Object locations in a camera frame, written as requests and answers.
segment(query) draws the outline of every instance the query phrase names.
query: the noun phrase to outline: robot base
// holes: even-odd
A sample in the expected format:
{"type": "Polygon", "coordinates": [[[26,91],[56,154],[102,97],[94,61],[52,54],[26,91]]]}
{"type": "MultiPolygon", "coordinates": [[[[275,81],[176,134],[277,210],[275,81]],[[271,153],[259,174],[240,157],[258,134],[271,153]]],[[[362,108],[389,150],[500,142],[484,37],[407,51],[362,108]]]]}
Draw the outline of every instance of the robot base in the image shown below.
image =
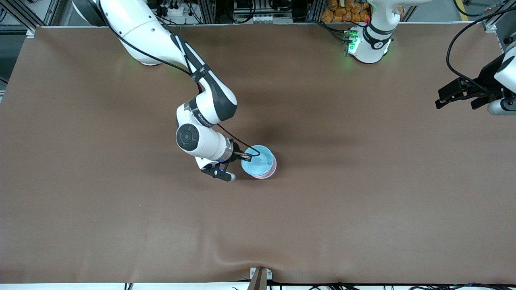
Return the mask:
{"type": "Polygon", "coordinates": [[[386,53],[389,48],[389,44],[391,41],[389,40],[387,44],[383,45],[380,49],[373,49],[371,45],[365,41],[364,39],[364,27],[355,26],[351,30],[357,32],[357,42],[354,44],[354,47],[348,48],[348,54],[354,56],[358,61],[363,63],[375,63],[378,62],[386,53]]]}

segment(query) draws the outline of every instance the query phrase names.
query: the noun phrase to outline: brown tabletop surface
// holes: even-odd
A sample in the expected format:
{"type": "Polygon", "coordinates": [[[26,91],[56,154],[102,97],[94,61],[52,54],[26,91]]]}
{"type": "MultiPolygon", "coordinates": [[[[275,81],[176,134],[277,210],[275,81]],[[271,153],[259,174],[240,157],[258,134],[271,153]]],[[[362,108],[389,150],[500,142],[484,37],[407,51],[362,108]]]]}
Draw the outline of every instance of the brown tabletop surface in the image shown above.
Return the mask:
{"type": "MultiPolygon", "coordinates": [[[[516,283],[516,118],[437,110],[458,25],[400,25],[364,65],[315,25],[183,28],[238,98],[268,180],[176,145],[194,83],[107,29],[38,29],[0,105],[0,282],[516,283]]],[[[452,63],[500,54],[474,27],[452,63]]]]}

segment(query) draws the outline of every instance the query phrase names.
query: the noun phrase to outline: yellow tape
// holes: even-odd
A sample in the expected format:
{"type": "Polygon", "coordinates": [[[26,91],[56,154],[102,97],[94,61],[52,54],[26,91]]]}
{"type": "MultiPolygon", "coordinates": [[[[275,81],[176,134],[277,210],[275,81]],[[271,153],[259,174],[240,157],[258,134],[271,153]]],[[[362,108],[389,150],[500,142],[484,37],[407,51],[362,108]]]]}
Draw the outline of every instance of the yellow tape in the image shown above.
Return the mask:
{"type": "MultiPolygon", "coordinates": [[[[455,1],[455,3],[457,3],[457,5],[459,6],[460,9],[462,9],[462,11],[464,11],[464,12],[466,11],[466,9],[464,8],[464,3],[462,3],[462,0],[453,0],[453,1],[455,1]]],[[[459,15],[460,15],[460,19],[462,21],[469,21],[470,20],[466,15],[464,15],[464,14],[462,14],[460,12],[459,12],[459,15]]]]}

